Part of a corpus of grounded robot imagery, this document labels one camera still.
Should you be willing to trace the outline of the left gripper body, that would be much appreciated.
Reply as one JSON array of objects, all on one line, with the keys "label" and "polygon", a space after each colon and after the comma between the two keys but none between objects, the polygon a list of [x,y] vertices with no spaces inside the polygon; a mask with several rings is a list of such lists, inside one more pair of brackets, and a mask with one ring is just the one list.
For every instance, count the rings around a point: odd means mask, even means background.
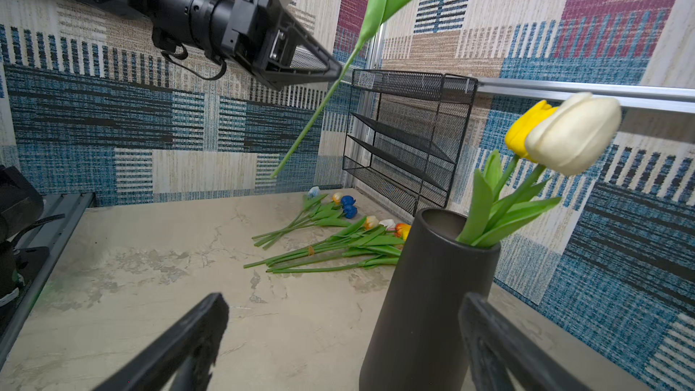
[{"label": "left gripper body", "polygon": [[300,81],[292,65],[304,29],[279,0],[235,0],[221,48],[257,81]]}]

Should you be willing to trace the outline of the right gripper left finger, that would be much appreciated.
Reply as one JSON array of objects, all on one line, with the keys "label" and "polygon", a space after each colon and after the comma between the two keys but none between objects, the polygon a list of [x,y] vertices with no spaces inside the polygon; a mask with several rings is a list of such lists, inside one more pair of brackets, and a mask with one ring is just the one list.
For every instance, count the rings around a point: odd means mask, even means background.
[{"label": "right gripper left finger", "polygon": [[98,390],[206,390],[229,320],[221,293],[211,293]]}]

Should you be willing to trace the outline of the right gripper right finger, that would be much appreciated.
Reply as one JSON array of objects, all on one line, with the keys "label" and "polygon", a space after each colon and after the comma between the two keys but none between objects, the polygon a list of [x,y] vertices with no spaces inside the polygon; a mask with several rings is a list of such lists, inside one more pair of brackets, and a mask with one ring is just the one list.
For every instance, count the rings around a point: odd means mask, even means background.
[{"label": "right gripper right finger", "polygon": [[478,293],[463,298],[459,323],[478,390],[587,389]]}]

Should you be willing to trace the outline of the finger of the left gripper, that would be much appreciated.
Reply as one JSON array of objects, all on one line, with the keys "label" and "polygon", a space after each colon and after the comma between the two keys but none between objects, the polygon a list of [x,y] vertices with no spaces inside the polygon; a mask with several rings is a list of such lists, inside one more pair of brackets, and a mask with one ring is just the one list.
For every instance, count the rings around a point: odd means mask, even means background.
[{"label": "finger of the left gripper", "polygon": [[265,55],[265,78],[281,89],[308,83],[333,83],[343,67],[293,16],[282,16]]}]

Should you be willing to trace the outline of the black cylindrical vase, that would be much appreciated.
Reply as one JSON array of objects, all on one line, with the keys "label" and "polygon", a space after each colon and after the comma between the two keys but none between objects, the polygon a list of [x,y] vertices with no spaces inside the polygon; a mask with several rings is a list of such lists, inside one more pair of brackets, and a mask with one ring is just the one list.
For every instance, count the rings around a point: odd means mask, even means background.
[{"label": "black cylindrical vase", "polygon": [[458,314],[468,293],[488,296],[501,255],[456,237],[466,218],[420,211],[376,322],[361,390],[459,390],[469,366]]}]

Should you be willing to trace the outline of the yellow tulip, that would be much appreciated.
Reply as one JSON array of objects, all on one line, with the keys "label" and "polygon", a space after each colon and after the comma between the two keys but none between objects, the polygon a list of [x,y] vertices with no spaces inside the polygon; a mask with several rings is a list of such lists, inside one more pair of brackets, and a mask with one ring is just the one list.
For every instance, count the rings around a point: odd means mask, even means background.
[{"label": "yellow tulip", "polygon": [[501,190],[507,183],[510,176],[514,173],[517,164],[521,159],[530,160],[530,154],[526,149],[526,138],[541,122],[548,119],[557,111],[557,107],[551,107],[545,100],[539,101],[517,121],[515,121],[505,135],[505,145],[513,153],[513,157],[505,170],[501,173],[493,191],[493,197],[499,198]]}]

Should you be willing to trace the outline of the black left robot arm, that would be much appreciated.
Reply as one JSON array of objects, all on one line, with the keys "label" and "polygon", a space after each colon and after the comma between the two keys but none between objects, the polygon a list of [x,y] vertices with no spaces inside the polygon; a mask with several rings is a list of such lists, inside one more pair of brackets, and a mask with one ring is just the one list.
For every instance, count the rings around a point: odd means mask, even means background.
[{"label": "black left robot arm", "polygon": [[147,17],[152,42],[181,66],[188,49],[202,51],[224,76],[240,65],[272,90],[333,83],[343,67],[287,10],[292,0],[75,0],[116,16]]}]

